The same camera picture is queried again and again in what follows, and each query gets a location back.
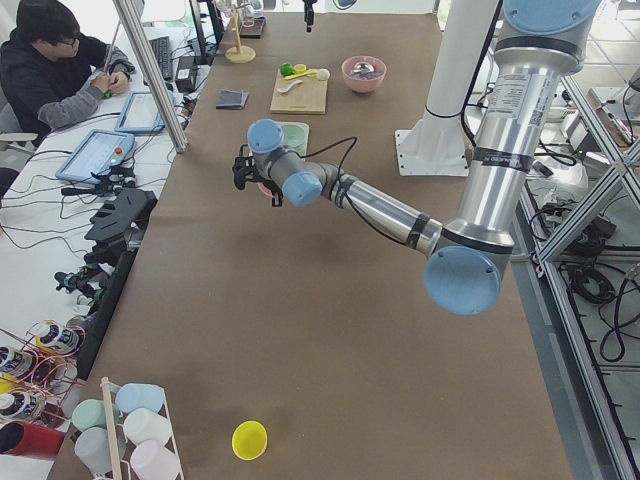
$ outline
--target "gray sleeve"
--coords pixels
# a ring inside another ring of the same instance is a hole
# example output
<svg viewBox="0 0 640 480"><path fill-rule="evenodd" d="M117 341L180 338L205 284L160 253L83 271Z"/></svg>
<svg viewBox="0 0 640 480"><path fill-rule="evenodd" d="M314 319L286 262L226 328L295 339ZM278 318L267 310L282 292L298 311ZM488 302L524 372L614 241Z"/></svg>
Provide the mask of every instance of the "gray sleeve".
<svg viewBox="0 0 640 480"><path fill-rule="evenodd" d="M38 120L52 129L72 125L86 120L98 108L104 94L98 87L89 85L72 97L60 102L47 103L38 110Z"/></svg>
<svg viewBox="0 0 640 480"><path fill-rule="evenodd" d="M107 46L106 55L109 55L109 48L110 47ZM133 73L135 69L136 68L133 66L133 63L129 61L124 52L118 47L114 47L113 54L111 55L111 61L109 62L109 65L106 66L105 70L109 73L124 72L129 76L129 74Z"/></svg>

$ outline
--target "hand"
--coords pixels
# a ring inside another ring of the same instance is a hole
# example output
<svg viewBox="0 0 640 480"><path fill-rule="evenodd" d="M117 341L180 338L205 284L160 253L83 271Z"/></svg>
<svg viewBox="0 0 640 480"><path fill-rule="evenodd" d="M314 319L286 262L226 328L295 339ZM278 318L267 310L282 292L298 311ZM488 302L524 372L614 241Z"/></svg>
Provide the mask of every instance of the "hand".
<svg viewBox="0 0 640 480"><path fill-rule="evenodd" d="M110 88L109 75L106 73L100 73L91 81L91 85L97 87L102 93L106 93Z"/></svg>
<svg viewBox="0 0 640 480"><path fill-rule="evenodd" d="M109 78L109 90L115 95L127 91L129 88L129 79L123 72L115 72Z"/></svg>

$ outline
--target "cutting board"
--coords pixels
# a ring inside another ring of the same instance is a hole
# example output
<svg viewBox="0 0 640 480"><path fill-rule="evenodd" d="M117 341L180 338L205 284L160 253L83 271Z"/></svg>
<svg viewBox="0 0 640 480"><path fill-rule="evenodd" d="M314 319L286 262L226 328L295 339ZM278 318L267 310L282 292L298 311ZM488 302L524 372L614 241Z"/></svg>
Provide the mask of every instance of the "cutting board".
<svg viewBox="0 0 640 480"><path fill-rule="evenodd" d="M271 113L292 113L303 115L323 115L327 110L327 83L315 77L301 77L302 85L289 93L278 93L278 88L287 86L293 80L285 80L276 72L276 81L271 96Z"/></svg>

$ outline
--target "black hair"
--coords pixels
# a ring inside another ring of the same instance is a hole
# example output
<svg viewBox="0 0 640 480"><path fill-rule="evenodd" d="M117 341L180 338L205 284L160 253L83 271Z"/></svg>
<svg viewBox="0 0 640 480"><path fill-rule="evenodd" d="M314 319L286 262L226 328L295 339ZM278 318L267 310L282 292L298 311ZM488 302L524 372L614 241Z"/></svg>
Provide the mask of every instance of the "black hair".
<svg viewBox="0 0 640 480"><path fill-rule="evenodd" d="M39 39L55 44L80 33L76 17L58 0L20 0L16 25L25 43Z"/></svg>

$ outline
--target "red mug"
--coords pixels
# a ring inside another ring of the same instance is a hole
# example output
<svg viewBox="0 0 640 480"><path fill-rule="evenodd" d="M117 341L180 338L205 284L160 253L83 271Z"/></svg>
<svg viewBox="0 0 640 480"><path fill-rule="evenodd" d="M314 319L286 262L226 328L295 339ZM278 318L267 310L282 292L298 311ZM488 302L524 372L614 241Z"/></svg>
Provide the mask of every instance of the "red mug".
<svg viewBox="0 0 640 480"><path fill-rule="evenodd" d="M9 422L0 428L0 454L54 460L64 433L27 422Z"/></svg>

